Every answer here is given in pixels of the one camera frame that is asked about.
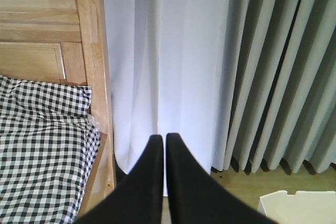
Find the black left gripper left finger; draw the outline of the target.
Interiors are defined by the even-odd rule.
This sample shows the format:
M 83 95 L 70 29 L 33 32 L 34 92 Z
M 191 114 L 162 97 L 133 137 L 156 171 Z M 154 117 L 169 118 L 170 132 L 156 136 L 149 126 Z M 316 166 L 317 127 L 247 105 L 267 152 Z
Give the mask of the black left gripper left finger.
M 75 223 L 160 223 L 163 168 L 162 136 L 151 135 L 130 173 L 111 194 Z

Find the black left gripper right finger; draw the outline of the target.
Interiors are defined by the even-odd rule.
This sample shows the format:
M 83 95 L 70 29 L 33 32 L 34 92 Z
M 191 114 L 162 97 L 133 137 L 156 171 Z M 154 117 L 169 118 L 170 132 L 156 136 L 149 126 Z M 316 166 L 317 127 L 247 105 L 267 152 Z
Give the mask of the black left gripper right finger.
M 166 136 L 166 185 L 172 223 L 274 223 L 213 180 L 178 133 Z

